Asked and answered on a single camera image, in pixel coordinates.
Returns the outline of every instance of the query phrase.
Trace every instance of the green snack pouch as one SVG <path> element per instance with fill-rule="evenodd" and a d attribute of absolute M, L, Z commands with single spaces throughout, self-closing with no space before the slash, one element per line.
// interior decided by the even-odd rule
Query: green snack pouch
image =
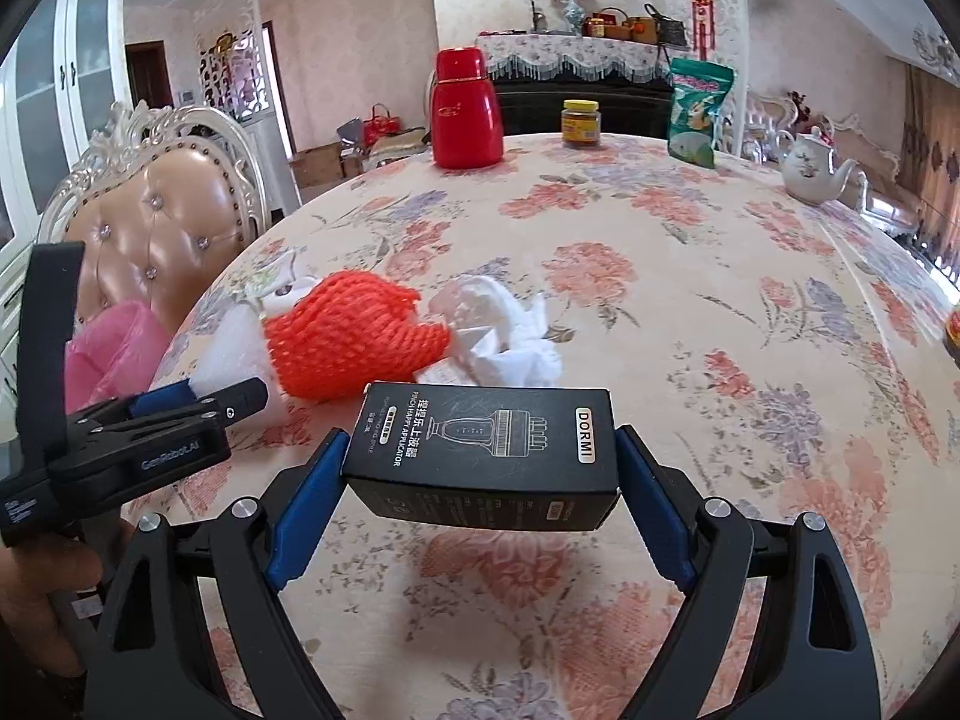
<path fill-rule="evenodd" d="M 700 167 L 713 167 L 713 132 L 717 112 L 733 86 L 733 70 L 712 62 L 674 59 L 673 105 L 667 151 Z"/>

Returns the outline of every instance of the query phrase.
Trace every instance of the pink plastic bag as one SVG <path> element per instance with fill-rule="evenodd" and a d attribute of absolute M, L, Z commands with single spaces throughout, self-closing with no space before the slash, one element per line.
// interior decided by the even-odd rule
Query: pink plastic bag
<path fill-rule="evenodd" d="M 143 303 L 118 303 L 67 343 L 66 413 L 150 389 L 173 337 Z"/>

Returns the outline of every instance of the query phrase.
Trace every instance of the floral tablecloth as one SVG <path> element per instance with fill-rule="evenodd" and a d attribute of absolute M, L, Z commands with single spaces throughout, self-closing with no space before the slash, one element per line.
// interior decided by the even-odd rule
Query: floral tablecloth
<path fill-rule="evenodd" d="M 618 423 L 702 493 L 767 518 L 822 512 L 860 594 L 884 711 L 960 621 L 960 372 L 947 301 L 882 234 L 779 175 L 664 142 L 510 138 L 488 170 L 424 154 L 315 199 L 252 245 L 186 320 L 160 370 L 188 373 L 239 290 L 289 263 L 373 269 L 424 301 L 458 274 L 544 292 L 567 386 L 611 391 Z M 286 427 L 237 432 L 234 455 L 147 500 L 212 517 L 302 463 L 359 400 L 290 403 Z M 761 587 L 745 594 L 705 709 L 736 687 Z M 253 699 L 205 587 L 234 698 Z M 664 640 L 680 594 L 623 504 L 595 533 L 443 529 L 377 519 L 348 490 L 306 575 L 282 600 L 349 719 L 613 720 Z"/>
<path fill-rule="evenodd" d="M 476 45 L 483 49 L 487 72 L 495 79 L 526 76 L 543 81 L 570 70 L 581 79 L 597 81 L 616 70 L 632 83 L 647 83 L 656 74 L 656 46 L 629 40 L 579 35 L 481 35 Z M 665 59 L 661 72 L 668 71 Z"/>

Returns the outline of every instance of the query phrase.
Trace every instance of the curtain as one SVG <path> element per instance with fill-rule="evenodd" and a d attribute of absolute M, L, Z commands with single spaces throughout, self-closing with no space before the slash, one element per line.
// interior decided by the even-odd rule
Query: curtain
<path fill-rule="evenodd" d="M 960 260 L 960 89 L 906 66 L 906 118 L 898 183 L 920 199 L 918 237 L 935 260 Z"/>

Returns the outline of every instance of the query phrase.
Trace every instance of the silver bolt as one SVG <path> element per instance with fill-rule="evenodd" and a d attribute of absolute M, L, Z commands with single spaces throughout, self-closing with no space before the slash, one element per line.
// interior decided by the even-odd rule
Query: silver bolt
<path fill-rule="evenodd" d="M 811 531 L 822 531 L 827 527 L 827 520 L 823 519 L 817 512 L 806 512 L 803 515 L 803 523 Z"/>
<path fill-rule="evenodd" d="M 718 519 L 729 517 L 731 512 L 730 504 L 723 498 L 710 498 L 707 503 L 704 503 L 704 509 L 711 517 L 717 517 Z"/>
<path fill-rule="evenodd" d="M 256 514 L 256 501 L 253 498 L 241 498 L 232 507 L 230 513 L 237 519 L 246 519 Z"/>
<path fill-rule="evenodd" d="M 140 518 L 140 522 L 136 523 L 136 527 L 140 528 L 144 533 L 155 531 L 157 528 L 160 528 L 160 515 L 156 512 L 144 514 L 143 517 Z"/>

